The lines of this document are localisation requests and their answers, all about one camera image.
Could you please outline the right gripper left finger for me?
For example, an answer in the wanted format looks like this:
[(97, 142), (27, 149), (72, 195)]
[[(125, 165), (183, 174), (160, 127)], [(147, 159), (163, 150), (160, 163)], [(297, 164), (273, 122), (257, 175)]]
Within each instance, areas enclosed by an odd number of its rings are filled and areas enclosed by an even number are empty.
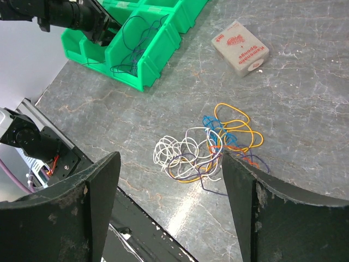
[(46, 189), (1, 203), (1, 261), (100, 261), (121, 155)]

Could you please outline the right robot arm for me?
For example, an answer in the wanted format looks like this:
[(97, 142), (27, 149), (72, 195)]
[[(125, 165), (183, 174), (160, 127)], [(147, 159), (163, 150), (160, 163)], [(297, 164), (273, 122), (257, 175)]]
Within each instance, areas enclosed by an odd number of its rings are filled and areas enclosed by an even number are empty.
[[(179, 178), (210, 177), (218, 166), (244, 261), (348, 261), (348, 201), (319, 195), (260, 170), (246, 149), (205, 126), (191, 138), (157, 146), (165, 169), (190, 164)], [(117, 188), (121, 156), (93, 163), (52, 127), (1, 110), (1, 143), (42, 160), (46, 183), (1, 203), (1, 261), (193, 261)]]

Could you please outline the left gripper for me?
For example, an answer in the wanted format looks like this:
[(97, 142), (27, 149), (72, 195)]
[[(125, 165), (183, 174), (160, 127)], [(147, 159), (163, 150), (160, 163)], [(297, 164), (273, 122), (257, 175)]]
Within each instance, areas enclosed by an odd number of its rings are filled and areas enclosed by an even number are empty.
[(93, 16), (93, 27), (90, 31), (83, 31), (84, 35), (93, 43), (108, 46), (122, 25), (102, 6), (100, 1), (86, 0), (81, 4), (88, 7)]

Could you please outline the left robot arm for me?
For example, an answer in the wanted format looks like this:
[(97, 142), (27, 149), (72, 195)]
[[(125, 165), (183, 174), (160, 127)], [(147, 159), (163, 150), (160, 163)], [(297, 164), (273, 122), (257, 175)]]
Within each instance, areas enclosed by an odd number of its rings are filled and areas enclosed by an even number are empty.
[(1, 0), (2, 21), (33, 21), (49, 32), (51, 26), (81, 31), (91, 42), (108, 46), (122, 25), (98, 2)]

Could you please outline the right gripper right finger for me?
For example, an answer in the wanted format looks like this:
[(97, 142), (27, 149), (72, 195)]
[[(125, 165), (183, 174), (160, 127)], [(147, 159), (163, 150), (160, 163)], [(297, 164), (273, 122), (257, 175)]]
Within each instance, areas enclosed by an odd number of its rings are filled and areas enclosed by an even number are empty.
[(348, 261), (348, 201), (286, 183), (224, 153), (244, 261)]

